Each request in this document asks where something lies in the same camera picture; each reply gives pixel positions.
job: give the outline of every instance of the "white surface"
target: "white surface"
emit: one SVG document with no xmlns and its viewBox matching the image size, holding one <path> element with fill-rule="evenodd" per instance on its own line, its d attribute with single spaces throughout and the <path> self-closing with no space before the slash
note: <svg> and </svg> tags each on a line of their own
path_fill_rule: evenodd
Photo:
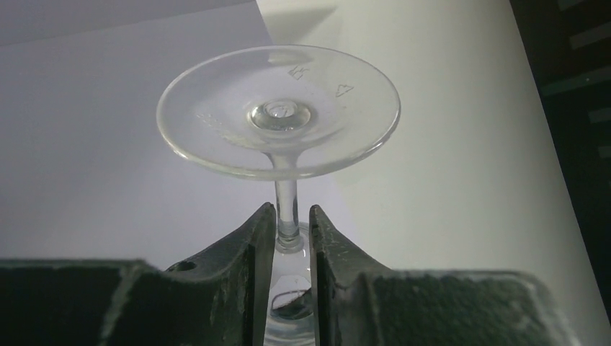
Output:
<svg viewBox="0 0 611 346">
<path fill-rule="evenodd" d="M 275 43 L 364 58 L 401 95 L 390 141 L 333 174 L 358 244 L 395 268 L 531 272 L 583 345 L 611 345 L 509 1 L 279 3 L 259 0 Z"/>
<path fill-rule="evenodd" d="M 272 182 L 180 159 L 155 120 L 181 72 L 268 44 L 250 2 L 0 47 L 0 257 L 140 257 L 165 268 L 275 200 Z M 354 229 L 332 178 L 300 187 L 303 220 L 319 203 Z"/>
</svg>

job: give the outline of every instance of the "black object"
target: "black object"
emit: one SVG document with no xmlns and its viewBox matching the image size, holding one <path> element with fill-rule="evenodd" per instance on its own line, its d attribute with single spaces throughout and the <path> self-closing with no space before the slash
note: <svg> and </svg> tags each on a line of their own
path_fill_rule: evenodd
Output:
<svg viewBox="0 0 611 346">
<path fill-rule="evenodd" d="M 534 278 L 396 272 L 310 213 L 317 345 L 578 345 Z M 141 261 L 0 261 L 0 345 L 262 345 L 275 241 L 263 205 L 166 272 Z"/>
</svg>

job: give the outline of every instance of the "clear glass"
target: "clear glass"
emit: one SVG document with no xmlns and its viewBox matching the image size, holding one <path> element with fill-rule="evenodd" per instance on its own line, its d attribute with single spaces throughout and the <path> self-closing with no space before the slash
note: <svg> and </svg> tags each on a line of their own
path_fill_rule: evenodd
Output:
<svg viewBox="0 0 611 346">
<path fill-rule="evenodd" d="M 397 126 L 398 93 L 359 58 L 280 45 L 239 50 L 178 76 L 157 107 L 175 153 L 221 174 L 275 181 L 278 237 L 266 345 L 314 345 L 308 227 L 297 179 L 371 155 Z"/>
</svg>

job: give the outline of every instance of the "glass rim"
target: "glass rim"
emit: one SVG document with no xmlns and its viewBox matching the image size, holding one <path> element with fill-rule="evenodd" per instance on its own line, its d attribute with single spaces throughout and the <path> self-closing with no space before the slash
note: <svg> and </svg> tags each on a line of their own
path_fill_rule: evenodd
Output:
<svg viewBox="0 0 611 346">
<path fill-rule="evenodd" d="M 235 166 L 231 166 L 227 164 L 221 164 L 216 161 L 209 160 L 209 159 L 203 159 L 202 157 L 179 146 L 168 134 L 168 130 L 166 126 L 164 125 L 164 114 L 163 114 L 162 108 L 165 105 L 168 94 L 172 91 L 174 86 L 178 84 L 183 78 L 190 75 L 193 71 L 205 65 L 208 65 L 214 61 L 217 61 L 223 58 L 227 58 L 229 56 L 237 56 L 237 55 L 241 55 L 241 54 L 245 54 L 245 53 L 249 53 L 253 51 L 276 50 L 276 49 L 278 50 L 280 49 L 299 49 L 299 48 L 326 50 L 326 51 L 332 52 L 333 54 L 339 54 L 339 55 L 346 56 L 348 58 L 356 59 L 360 61 L 361 63 L 366 64 L 370 68 L 373 68 L 374 70 L 376 70 L 380 74 L 380 76 L 382 76 L 386 80 L 386 82 L 391 86 L 391 89 L 393 90 L 394 98 L 397 104 L 396 114 L 394 115 L 393 121 L 391 125 L 388 127 L 388 129 L 384 133 L 382 133 L 382 135 L 377 140 L 367 145 L 367 148 L 365 150 L 355 152 L 342 159 L 337 159 L 335 161 L 328 162 L 326 164 L 313 165 L 309 167 L 297 167 L 294 169 L 275 169 L 275 168 L 248 169 L 248 168 L 243 168 L 243 167 L 235 167 Z M 170 146 L 172 151 L 174 151 L 174 153 L 178 154 L 179 156 L 181 156 L 183 159 L 186 159 L 187 161 L 194 162 L 206 169 L 209 169 L 219 174 L 223 174 L 223 175 L 227 175 L 231 177 L 237 177 L 240 179 L 260 180 L 260 181 L 280 181 L 280 180 L 297 180 L 297 179 L 312 178 L 312 177 L 318 177 L 321 175 L 329 174 L 335 171 L 339 171 L 340 169 L 344 169 L 346 167 L 352 166 L 353 164 L 356 164 L 357 162 L 367 158 L 369 155 L 376 152 L 390 138 L 391 134 L 395 131 L 395 129 L 398 126 L 400 117 L 401 117 L 401 99 L 399 97 L 398 91 L 395 85 L 393 84 L 393 82 L 379 68 L 351 54 L 341 52 L 339 50 L 334 50 L 331 48 L 316 47 L 312 45 L 262 45 L 262 46 L 235 50 L 235 51 L 224 53 L 214 58 L 210 58 L 205 61 L 202 61 L 198 63 L 197 65 L 182 72 L 165 88 L 163 94 L 161 94 L 161 97 L 159 98 L 159 102 L 157 103 L 157 108 L 156 108 L 157 127 L 159 131 L 161 132 L 161 136 L 166 141 L 166 143 Z"/>
</svg>

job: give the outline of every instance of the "glass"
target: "glass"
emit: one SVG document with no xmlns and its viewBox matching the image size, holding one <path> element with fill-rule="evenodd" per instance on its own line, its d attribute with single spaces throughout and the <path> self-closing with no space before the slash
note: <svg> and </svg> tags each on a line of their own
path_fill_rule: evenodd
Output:
<svg viewBox="0 0 611 346">
<path fill-rule="evenodd" d="M 221 174 L 275 181 L 266 345 L 314 345 L 308 225 L 298 219 L 296 180 L 371 155 L 395 130 L 400 108 L 394 85 L 369 63 L 302 45 L 218 56 L 161 96 L 157 123 L 176 154 Z"/>
</svg>

